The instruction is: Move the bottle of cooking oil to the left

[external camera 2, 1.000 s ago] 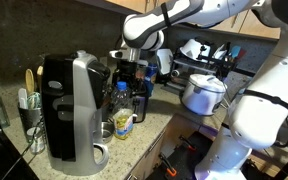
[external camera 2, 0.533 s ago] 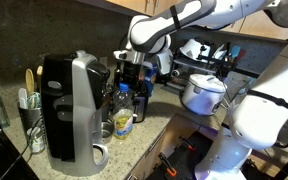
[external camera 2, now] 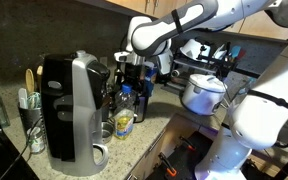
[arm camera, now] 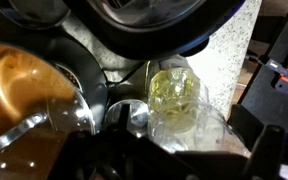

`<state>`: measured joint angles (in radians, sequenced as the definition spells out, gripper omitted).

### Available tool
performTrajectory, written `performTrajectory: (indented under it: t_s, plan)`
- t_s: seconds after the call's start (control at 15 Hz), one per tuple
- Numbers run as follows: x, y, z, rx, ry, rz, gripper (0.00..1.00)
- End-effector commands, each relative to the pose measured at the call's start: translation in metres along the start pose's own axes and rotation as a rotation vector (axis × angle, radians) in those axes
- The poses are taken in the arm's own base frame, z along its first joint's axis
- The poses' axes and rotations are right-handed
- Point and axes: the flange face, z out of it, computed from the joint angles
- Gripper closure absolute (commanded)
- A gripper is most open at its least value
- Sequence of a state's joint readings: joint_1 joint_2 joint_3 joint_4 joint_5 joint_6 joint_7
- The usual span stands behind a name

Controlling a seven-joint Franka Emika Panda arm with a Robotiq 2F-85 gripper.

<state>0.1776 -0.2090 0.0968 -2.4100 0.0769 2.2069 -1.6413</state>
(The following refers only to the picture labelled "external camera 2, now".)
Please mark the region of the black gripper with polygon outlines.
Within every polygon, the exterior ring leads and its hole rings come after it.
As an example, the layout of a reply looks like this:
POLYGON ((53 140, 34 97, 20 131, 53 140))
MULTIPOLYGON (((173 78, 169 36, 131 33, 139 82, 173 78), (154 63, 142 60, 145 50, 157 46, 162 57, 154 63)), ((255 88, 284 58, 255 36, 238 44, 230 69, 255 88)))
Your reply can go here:
POLYGON ((145 58, 134 51, 116 52, 114 58, 117 62, 125 64, 124 83, 130 84, 133 90, 142 90, 146 71, 145 58))

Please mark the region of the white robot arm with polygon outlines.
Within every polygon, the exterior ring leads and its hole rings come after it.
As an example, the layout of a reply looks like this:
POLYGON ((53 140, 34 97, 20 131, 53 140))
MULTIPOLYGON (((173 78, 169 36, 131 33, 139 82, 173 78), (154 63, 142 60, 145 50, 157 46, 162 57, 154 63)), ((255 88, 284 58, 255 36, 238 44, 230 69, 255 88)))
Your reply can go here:
MULTIPOLYGON (((278 26, 288 28, 288 0, 192 0, 153 20, 136 16, 130 24, 128 47, 115 59, 132 63, 136 57, 160 55, 170 41, 192 29, 220 29, 263 11, 278 26)), ((244 99, 229 108, 204 158, 195 166, 197 180, 245 180, 241 166, 253 150, 276 144, 288 121, 288 44, 271 61, 247 58, 235 72, 255 77, 244 99)))

